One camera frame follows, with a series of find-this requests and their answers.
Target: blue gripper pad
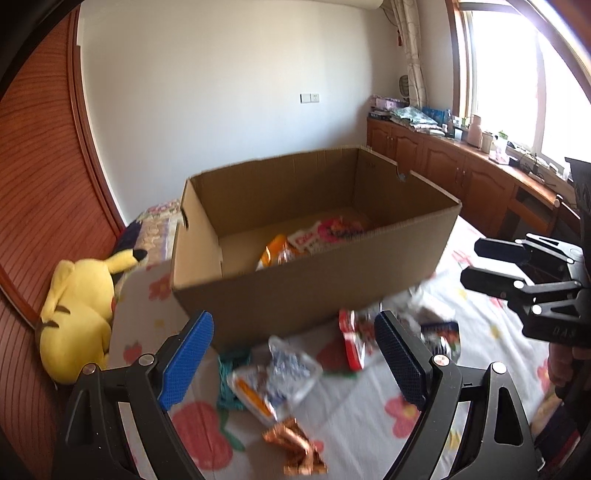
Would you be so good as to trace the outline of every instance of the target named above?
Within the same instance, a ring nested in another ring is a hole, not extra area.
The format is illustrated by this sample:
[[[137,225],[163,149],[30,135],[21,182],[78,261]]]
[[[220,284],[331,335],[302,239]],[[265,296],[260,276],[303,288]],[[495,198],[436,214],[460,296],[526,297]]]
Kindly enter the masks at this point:
[[[431,353],[391,312],[375,318],[375,339],[404,399],[423,411],[430,390]]]
[[[181,402],[213,338],[213,317],[203,312],[162,373],[158,402],[164,410]]]

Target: beige curtain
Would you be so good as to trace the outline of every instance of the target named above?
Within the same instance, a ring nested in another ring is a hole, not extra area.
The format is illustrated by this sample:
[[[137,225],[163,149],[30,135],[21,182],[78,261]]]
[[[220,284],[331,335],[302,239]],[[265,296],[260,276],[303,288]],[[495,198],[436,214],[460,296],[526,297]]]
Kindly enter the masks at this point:
[[[421,109],[427,106],[427,91],[421,71],[421,29],[418,22],[417,0],[390,0],[390,3],[407,57],[410,104]]]

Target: finger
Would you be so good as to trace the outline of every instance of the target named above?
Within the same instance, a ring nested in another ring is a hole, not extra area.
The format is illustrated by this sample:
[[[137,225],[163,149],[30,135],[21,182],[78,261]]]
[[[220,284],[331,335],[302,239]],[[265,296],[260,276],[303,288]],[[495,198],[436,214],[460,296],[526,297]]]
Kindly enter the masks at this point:
[[[560,362],[548,363],[548,377],[553,384],[562,387],[573,378],[573,369],[570,365]]]
[[[576,360],[591,360],[591,349],[576,346],[573,348],[573,358]]]
[[[570,365],[573,361],[573,348],[566,345],[551,343],[549,347],[550,362]]]

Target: yellow plush toy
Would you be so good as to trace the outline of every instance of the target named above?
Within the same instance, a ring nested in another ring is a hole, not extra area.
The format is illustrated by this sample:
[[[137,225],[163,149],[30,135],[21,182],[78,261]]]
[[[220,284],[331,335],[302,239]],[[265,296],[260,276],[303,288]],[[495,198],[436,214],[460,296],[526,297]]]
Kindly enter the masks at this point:
[[[123,250],[104,261],[57,264],[35,332],[41,362],[53,380],[75,383],[89,363],[106,369],[115,295],[111,275],[146,255],[145,250]]]

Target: window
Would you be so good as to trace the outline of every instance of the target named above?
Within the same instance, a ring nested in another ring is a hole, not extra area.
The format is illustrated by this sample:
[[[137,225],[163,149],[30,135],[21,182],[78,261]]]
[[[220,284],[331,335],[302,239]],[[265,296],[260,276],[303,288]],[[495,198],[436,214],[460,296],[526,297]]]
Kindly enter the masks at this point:
[[[565,157],[591,161],[591,103],[550,42],[506,2],[461,5],[470,113],[482,117],[482,129],[503,130],[561,173]]]

